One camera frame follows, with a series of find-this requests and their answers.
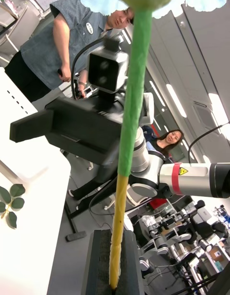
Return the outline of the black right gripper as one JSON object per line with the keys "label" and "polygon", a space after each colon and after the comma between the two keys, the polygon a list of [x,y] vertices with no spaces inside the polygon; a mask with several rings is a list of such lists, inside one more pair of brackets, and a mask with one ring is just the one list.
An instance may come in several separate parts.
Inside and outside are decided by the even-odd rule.
{"label": "black right gripper", "polygon": [[10,125],[10,140],[23,142],[46,136],[61,150],[100,165],[119,142],[123,105],[100,97],[57,98],[45,110]]}

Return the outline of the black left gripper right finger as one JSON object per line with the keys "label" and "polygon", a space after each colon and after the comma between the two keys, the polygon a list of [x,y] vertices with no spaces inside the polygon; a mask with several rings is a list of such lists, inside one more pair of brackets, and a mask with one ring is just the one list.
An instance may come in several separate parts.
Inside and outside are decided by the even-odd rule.
{"label": "black left gripper right finger", "polygon": [[121,250],[121,273],[117,295],[143,295],[144,286],[138,257],[136,236],[132,231],[124,231]]}

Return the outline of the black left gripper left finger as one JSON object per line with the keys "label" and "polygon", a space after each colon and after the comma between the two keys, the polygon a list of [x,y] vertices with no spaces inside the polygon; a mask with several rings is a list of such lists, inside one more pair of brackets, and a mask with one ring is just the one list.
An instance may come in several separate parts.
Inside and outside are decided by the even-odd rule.
{"label": "black left gripper left finger", "polygon": [[95,230],[90,236],[81,288],[82,295],[111,295],[109,254],[111,230]]}

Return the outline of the person's right hand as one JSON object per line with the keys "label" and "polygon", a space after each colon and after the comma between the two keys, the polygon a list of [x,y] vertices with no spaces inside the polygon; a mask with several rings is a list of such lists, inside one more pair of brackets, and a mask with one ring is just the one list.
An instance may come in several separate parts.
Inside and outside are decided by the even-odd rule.
{"label": "person's right hand", "polygon": [[62,65],[62,67],[58,69],[57,73],[62,82],[70,82],[71,70],[68,64]]}

